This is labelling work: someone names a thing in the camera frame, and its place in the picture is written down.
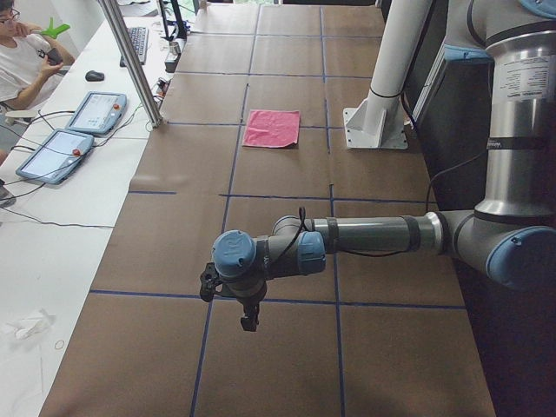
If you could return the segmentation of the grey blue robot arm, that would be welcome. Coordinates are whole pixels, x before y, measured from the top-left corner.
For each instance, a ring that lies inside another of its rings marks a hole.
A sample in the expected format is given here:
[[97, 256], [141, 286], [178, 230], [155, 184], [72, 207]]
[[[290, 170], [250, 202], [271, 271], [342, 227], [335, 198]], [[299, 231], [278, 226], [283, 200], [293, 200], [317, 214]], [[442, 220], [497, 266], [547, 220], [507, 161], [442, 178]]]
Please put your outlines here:
[[422, 216], [279, 219], [268, 236], [220, 235], [202, 272], [200, 296], [239, 301], [255, 331], [267, 283], [321, 272], [329, 254], [386, 257], [422, 249], [449, 255], [506, 287], [555, 283], [555, 231], [546, 195], [555, 139], [555, 4], [452, 1], [444, 57], [492, 62], [485, 195], [471, 210]]

